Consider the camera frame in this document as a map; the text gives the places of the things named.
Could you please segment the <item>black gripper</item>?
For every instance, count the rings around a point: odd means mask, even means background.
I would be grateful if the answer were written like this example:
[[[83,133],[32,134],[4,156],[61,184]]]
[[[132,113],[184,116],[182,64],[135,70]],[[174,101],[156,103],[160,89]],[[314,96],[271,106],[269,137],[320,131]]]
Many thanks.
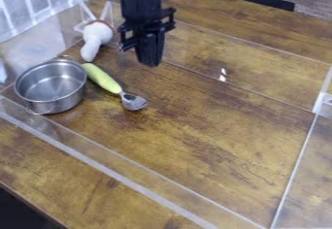
[[[162,8],[166,0],[120,0],[123,23],[117,27],[120,49],[134,49],[140,63],[159,65],[164,34],[175,28],[175,8]]]

